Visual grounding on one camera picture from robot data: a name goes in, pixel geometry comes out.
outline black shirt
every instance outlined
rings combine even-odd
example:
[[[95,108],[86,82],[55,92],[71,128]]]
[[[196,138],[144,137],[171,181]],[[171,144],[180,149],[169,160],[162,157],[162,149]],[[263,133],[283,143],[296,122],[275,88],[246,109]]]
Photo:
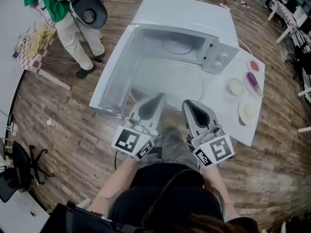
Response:
[[[178,172],[189,169],[179,164],[158,163],[138,170],[131,188],[116,199],[110,219],[116,223],[141,227],[141,221],[167,182]],[[215,196],[203,187],[200,173],[185,172],[167,188],[145,222],[144,227],[161,230],[171,225],[183,225],[192,215],[206,215],[223,220]],[[249,233],[258,233],[257,223],[248,217],[230,220]]]

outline green shirt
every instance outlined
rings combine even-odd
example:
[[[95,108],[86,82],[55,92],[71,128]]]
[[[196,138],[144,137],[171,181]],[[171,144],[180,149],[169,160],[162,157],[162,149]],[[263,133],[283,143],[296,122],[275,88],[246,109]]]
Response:
[[[61,21],[69,11],[69,4],[57,0],[43,0],[53,22]],[[25,6],[37,3],[38,0],[24,0]]]

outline white wall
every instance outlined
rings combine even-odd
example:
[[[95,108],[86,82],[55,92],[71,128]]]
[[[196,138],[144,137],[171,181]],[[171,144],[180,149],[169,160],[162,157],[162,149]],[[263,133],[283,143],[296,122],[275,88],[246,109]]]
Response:
[[[24,35],[40,20],[36,10],[24,7],[23,0],[0,0],[0,110],[9,113],[23,69],[12,59],[16,34]],[[5,136],[7,118],[0,113],[0,136]]]
[[[48,218],[28,192],[17,191],[7,203],[0,200],[0,228],[4,233],[39,233]]]

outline beige pants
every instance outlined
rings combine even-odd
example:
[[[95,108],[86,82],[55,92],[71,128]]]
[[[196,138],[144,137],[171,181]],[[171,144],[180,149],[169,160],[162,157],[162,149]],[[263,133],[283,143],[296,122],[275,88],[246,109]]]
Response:
[[[95,56],[101,55],[105,52],[105,48],[99,38],[99,31],[92,30],[86,27],[82,22],[76,19],[79,28],[86,39],[92,53]],[[70,55],[80,64],[80,67],[84,70],[90,70],[93,67],[93,63],[88,55],[82,48],[77,32],[79,32],[76,23],[74,22],[70,13],[55,24],[58,37],[62,42],[64,48],[70,53]]]

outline checkered tablecloth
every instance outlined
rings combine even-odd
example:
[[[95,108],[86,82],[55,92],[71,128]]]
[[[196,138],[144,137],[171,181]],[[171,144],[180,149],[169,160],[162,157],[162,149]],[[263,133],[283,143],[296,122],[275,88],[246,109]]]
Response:
[[[286,21],[287,24],[291,24],[293,27],[298,27],[296,20],[292,14],[292,12],[289,11],[288,8],[286,8],[281,2],[277,1],[272,5],[272,9],[274,6],[278,6],[277,12],[283,19]]]
[[[33,72],[39,72],[39,70],[42,67],[42,59],[43,57],[46,57],[50,53],[50,48],[53,43],[53,41],[57,38],[57,34],[55,34],[52,38],[52,40],[45,45],[45,47],[33,58],[27,58],[26,53],[27,49],[29,47],[29,40],[33,33],[37,30],[38,25],[40,22],[36,22],[32,28],[30,28],[29,35],[25,37],[25,43],[22,43],[21,47],[18,47],[17,52],[19,53],[18,57],[15,58],[15,61],[25,70],[33,71]]]

